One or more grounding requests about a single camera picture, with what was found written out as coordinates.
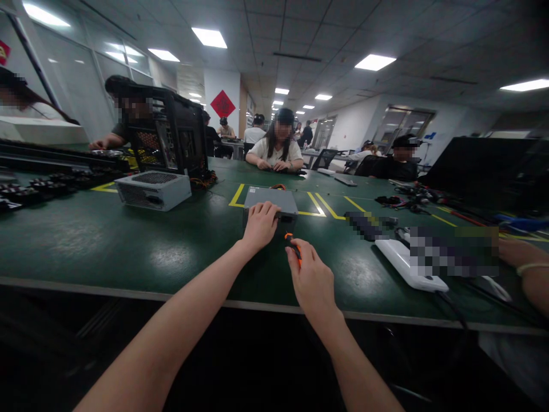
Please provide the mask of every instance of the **long hair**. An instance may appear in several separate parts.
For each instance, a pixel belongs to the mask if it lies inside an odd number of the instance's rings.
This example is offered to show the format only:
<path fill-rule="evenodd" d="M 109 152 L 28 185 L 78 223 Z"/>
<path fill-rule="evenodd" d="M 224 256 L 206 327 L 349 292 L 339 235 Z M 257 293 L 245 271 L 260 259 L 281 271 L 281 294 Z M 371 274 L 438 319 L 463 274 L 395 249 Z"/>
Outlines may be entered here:
<path fill-rule="evenodd" d="M 267 144 L 269 147 L 267 151 L 267 158 L 271 157 L 273 155 L 273 152 L 275 151 L 275 144 L 276 144 L 275 123 L 276 122 L 271 122 L 269 126 L 269 130 L 267 130 L 267 133 L 263 137 L 264 139 L 267 139 Z M 284 150 L 282 152 L 282 156 L 280 157 L 280 160 L 286 161 L 286 159 L 288 158 L 288 152 L 290 150 L 291 141 L 292 141 L 292 134 L 290 132 L 286 140 L 284 140 Z"/>

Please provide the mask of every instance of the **white shirt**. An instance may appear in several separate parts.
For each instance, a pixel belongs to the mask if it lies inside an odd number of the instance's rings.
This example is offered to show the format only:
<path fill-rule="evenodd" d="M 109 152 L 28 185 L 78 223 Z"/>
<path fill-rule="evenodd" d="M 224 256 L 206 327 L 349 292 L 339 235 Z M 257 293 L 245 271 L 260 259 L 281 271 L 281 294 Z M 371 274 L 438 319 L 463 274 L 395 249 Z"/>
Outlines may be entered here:
<path fill-rule="evenodd" d="M 366 156 L 371 156 L 373 153 L 370 150 L 363 150 L 360 153 L 355 153 L 347 157 L 349 160 L 360 161 Z M 376 152 L 376 155 L 381 156 L 381 152 Z"/>
<path fill-rule="evenodd" d="M 261 128 L 252 127 L 244 130 L 244 143 L 257 143 L 263 136 L 265 136 L 266 131 Z"/>
<path fill-rule="evenodd" d="M 271 157 L 267 157 L 269 154 L 269 143 L 267 142 L 267 139 L 262 138 L 248 153 L 253 153 L 257 157 L 266 160 L 271 166 L 274 166 L 278 161 L 282 160 L 281 157 L 282 153 L 284 153 L 284 147 L 282 147 L 279 151 L 274 149 L 273 155 Z M 288 157 L 286 161 L 294 161 L 297 159 L 303 159 L 303 156 L 301 155 L 301 150 L 299 149 L 297 142 L 292 140 L 288 149 Z"/>
<path fill-rule="evenodd" d="M 25 107 L 23 110 L 19 110 L 14 106 L 0 106 L 0 116 L 13 116 L 13 117 L 26 117 L 26 118 L 40 118 L 48 120 L 62 120 L 65 121 L 63 116 L 50 105 L 37 102 Z"/>

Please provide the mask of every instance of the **red decoration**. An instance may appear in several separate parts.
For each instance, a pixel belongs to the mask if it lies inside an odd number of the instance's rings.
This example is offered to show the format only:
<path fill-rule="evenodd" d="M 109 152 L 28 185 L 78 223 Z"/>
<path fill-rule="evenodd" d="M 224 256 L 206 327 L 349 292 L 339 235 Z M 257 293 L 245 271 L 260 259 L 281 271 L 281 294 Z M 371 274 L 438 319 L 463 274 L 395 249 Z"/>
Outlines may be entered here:
<path fill-rule="evenodd" d="M 0 64 L 2 66 L 6 65 L 7 58 L 10 57 L 10 51 L 9 46 L 0 40 Z"/>
<path fill-rule="evenodd" d="M 236 109 L 229 96 L 223 90 L 216 96 L 210 106 L 216 111 L 219 117 L 229 117 Z"/>

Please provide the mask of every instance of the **bracelet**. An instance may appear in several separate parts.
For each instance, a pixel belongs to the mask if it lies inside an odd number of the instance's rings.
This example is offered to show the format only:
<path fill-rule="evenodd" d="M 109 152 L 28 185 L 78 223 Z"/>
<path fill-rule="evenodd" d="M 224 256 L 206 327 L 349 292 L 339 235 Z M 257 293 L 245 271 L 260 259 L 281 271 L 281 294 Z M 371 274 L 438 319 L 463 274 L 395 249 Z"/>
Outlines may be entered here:
<path fill-rule="evenodd" d="M 549 263 L 527 263 L 527 264 L 525 264 L 525 265 L 519 266 L 519 267 L 516 269 L 516 274 L 519 275 L 519 276 L 522 276 L 522 273 L 523 273 L 525 270 L 532 269 L 532 268 L 535 268 L 535 267 L 546 267 L 546 268 L 549 268 Z"/>

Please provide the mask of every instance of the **hand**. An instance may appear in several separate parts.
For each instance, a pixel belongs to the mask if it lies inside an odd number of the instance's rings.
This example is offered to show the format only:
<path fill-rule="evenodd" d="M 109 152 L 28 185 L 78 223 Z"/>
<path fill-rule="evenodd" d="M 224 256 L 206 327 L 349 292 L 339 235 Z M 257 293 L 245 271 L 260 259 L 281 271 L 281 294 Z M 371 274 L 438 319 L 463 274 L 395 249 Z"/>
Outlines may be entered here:
<path fill-rule="evenodd" d="M 271 169 L 269 162 L 263 159 L 259 159 L 257 161 L 257 167 L 259 167 L 261 170 L 268 170 Z"/>
<path fill-rule="evenodd" d="M 333 273 L 320 260 L 315 248 L 308 242 L 293 239 L 292 243 L 301 249 L 300 268 L 295 251 L 286 247 L 293 288 L 296 291 L 299 306 L 305 312 L 312 327 L 319 333 L 317 328 L 322 328 L 331 320 L 343 318 L 334 299 Z"/>
<path fill-rule="evenodd" d="M 284 169 L 288 169 L 290 167 L 291 163 L 290 162 L 283 162 L 281 160 L 279 160 L 277 163 L 275 163 L 274 167 L 273 167 L 273 170 L 275 172 L 278 172 L 278 171 L 281 171 L 281 170 L 284 170 Z"/>
<path fill-rule="evenodd" d="M 248 223 L 242 238 L 246 247 L 255 250 L 257 253 L 273 239 L 279 223 L 275 214 L 280 211 L 281 209 L 270 201 L 258 203 L 250 208 Z"/>
<path fill-rule="evenodd" d="M 549 263 L 549 254 L 523 240 L 499 239 L 499 258 L 518 268 L 528 263 Z"/>
<path fill-rule="evenodd" d="M 109 147 L 109 143 L 106 139 L 104 140 L 95 140 L 95 142 L 92 142 L 89 144 L 90 150 L 107 150 Z"/>

